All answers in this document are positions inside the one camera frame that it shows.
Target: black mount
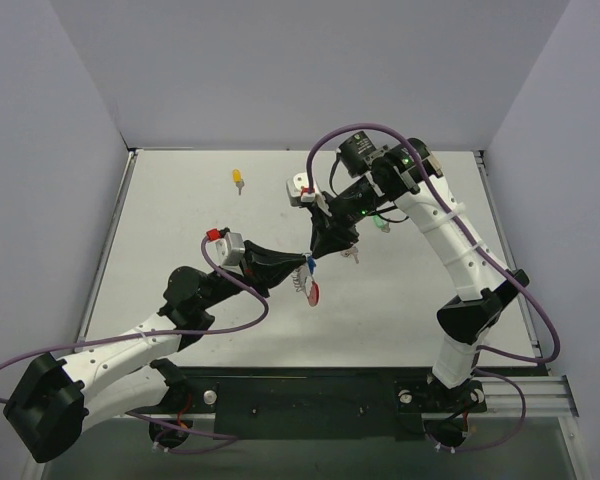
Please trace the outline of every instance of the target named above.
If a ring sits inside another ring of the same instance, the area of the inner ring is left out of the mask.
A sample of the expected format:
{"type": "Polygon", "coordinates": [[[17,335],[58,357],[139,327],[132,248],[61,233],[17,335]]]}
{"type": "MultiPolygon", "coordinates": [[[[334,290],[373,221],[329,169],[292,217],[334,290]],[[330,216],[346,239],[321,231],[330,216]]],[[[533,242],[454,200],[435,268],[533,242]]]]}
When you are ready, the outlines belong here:
{"type": "MultiPolygon", "coordinates": [[[[243,275],[226,273],[253,287],[265,298],[269,297],[270,288],[278,286],[307,261],[302,254],[268,250],[249,240],[245,240],[244,246],[245,254],[240,264],[243,275]]],[[[241,291],[240,287],[216,272],[207,274],[192,267],[180,267],[169,276],[163,294],[167,303],[158,311],[158,315],[168,317],[176,330],[208,330],[215,317],[206,309],[241,291]]],[[[201,338],[202,335],[183,336],[178,351],[201,338]]]]}
{"type": "MultiPolygon", "coordinates": [[[[529,277],[524,270],[509,272],[522,286],[529,285],[529,277]]],[[[454,340],[473,345],[480,334],[496,324],[500,314],[518,295],[518,289],[508,280],[495,291],[485,288],[480,300],[462,301],[456,296],[438,310],[438,322],[442,329],[454,340]]]]}
{"type": "Polygon", "coordinates": [[[38,463],[66,451],[82,433],[84,383],[73,382],[50,353],[34,359],[11,394],[4,416],[38,463]]]}

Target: white backdrop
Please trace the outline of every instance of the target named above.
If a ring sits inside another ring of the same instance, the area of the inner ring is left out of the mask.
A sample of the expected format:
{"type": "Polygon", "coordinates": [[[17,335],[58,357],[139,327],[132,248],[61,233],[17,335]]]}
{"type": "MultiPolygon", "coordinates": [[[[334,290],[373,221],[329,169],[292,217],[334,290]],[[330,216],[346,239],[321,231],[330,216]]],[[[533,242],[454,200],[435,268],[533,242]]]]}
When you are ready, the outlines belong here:
{"type": "Polygon", "coordinates": [[[511,247],[560,332],[553,367],[569,376],[600,479],[600,0],[569,4],[487,153],[511,247]]]}
{"type": "Polygon", "coordinates": [[[485,148],[568,0],[51,0],[127,144],[485,148]]]}
{"type": "MultiPolygon", "coordinates": [[[[164,304],[170,273],[181,265],[209,271],[199,245],[205,231],[229,226],[245,239],[274,250],[305,252],[309,212],[289,206],[285,182],[304,171],[306,152],[141,151],[88,338],[117,335],[141,323],[164,304]],[[232,169],[245,187],[238,196],[232,169]]],[[[456,198],[502,258],[497,232],[473,154],[442,152],[456,198]]],[[[324,188],[335,158],[316,159],[324,188]]],[[[336,188],[351,180],[341,168],[336,188]]],[[[255,328],[214,335],[175,356],[180,365],[229,366],[430,366],[443,336],[436,311],[454,295],[440,260],[415,225],[389,234],[372,219],[359,224],[360,264],[338,254],[318,260],[321,300],[311,308],[290,279],[271,292],[271,313],[255,328]]],[[[211,308],[214,328],[254,319],[261,305],[241,294],[211,308]]],[[[514,302],[490,341],[508,351],[533,355],[520,308],[514,302]]],[[[483,355],[483,365],[518,362],[483,355]]]]}

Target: black cable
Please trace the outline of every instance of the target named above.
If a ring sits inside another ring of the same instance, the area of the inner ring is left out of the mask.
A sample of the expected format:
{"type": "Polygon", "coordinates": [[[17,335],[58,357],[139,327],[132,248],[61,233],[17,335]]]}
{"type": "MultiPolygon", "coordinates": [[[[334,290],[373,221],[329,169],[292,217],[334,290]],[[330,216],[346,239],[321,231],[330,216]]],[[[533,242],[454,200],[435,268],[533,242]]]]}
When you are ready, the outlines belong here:
{"type": "Polygon", "coordinates": [[[333,188],[333,177],[336,176],[336,170],[338,169],[338,165],[340,164],[340,157],[336,155],[336,161],[331,165],[331,172],[329,172],[329,188],[334,196],[338,196],[336,193],[336,189],[333,188]]]}
{"type": "Polygon", "coordinates": [[[377,215],[378,217],[380,217],[382,220],[384,220],[387,223],[402,223],[402,222],[406,222],[407,220],[409,220],[409,215],[405,215],[405,217],[402,220],[391,220],[390,218],[383,217],[382,215],[380,215],[377,212],[375,213],[375,215],[377,215]]]}

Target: white plastic part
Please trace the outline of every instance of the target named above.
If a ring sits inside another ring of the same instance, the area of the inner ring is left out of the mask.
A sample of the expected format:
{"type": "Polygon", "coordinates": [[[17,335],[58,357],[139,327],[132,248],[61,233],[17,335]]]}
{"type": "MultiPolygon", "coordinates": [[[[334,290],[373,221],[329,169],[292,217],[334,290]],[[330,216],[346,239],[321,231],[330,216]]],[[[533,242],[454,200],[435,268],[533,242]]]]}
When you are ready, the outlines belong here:
{"type": "MultiPolygon", "coordinates": [[[[438,178],[435,175],[429,178],[444,202],[451,208],[450,213],[445,213],[424,182],[418,184],[419,193],[405,193],[394,203],[409,215],[436,252],[451,276],[458,297],[464,301],[478,300],[482,298],[482,290],[495,290],[505,279],[476,252],[477,247],[469,243],[453,221],[456,216],[460,218],[478,242],[478,246],[490,253],[489,247],[464,215],[464,204],[458,203],[451,193],[446,178],[438,178]]],[[[508,268],[498,258],[493,255],[492,258],[503,268],[508,268]]],[[[433,366],[433,375],[445,387],[457,387],[471,376],[476,349],[482,344],[487,332],[488,329],[483,331],[473,345],[460,343],[445,335],[440,355],[433,366]]]]}
{"type": "Polygon", "coordinates": [[[309,188],[309,176],[306,172],[298,173],[287,180],[287,195],[291,206],[301,207],[303,204],[315,203],[323,212],[331,216],[329,206],[325,202],[317,182],[315,180],[313,182],[313,192],[307,192],[307,188],[309,188]]]}
{"type": "MultiPolygon", "coordinates": [[[[464,215],[464,205],[456,202],[449,190],[445,177],[429,177],[433,186],[447,205],[452,209],[451,214],[445,214],[424,182],[419,183],[420,192],[416,195],[405,193],[396,199],[396,206],[411,217],[420,229],[431,247],[434,249],[442,264],[446,267],[456,292],[462,300],[477,300],[485,288],[494,290],[503,281],[493,267],[475,251],[476,247],[469,243],[462,231],[453,222],[458,216],[478,241],[478,244],[489,251],[480,235],[475,231],[471,222],[464,215]]],[[[507,268],[500,260],[494,259],[507,268]]]]}
{"type": "Polygon", "coordinates": [[[476,348],[482,344],[488,332],[489,329],[482,332],[473,345],[460,343],[445,334],[440,354],[433,364],[433,374],[445,387],[457,387],[471,376],[476,348]]]}
{"type": "MultiPolygon", "coordinates": [[[[123,335],[173,329],[174,324],[169,318],[154,313],[123,335]]],[[[74,382],[84,383],[82,394],[88,404],[109,385],[157,358],[177,352],[179,346],[180,335],[143,336],[67,355],[63,357],[67,362],[63,369],[74,382]]]]}
{"type": "Polygon", "coordinates": [[[242,235],[236,232],[227,232],[224,238],[216,243],[218,264],[221,267],[237,267],[246,251],[242,235]]]}
{"type": "Polygon", "coordinates": [[[146,366],[130,373],[85,405],[89,415],[82,422],[82,432],[129,410],[157,405],[168,389],[164,377],[154,368],[146,366]]]}

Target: black clamp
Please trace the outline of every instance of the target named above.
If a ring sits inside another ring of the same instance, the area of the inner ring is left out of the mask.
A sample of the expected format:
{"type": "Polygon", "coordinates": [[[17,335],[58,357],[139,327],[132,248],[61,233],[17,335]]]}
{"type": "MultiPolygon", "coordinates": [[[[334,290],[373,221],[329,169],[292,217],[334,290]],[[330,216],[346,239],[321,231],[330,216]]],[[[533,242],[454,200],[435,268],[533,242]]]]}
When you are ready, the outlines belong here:
{"type": "MultiPolygon", "coordinates": [[[[529,285],[529,277],[524,270],[509,273],[522,286],[529,285]]],[[[518,295],[518,289],[505,280],[495,291],[485,288],[481,293],[480,300],[472,301],[463,301],[456,296],[438,310],[438,323],[457,342],[467,345],[476,343],[486,328],[496,324],[505,307],[518,295]]]]}

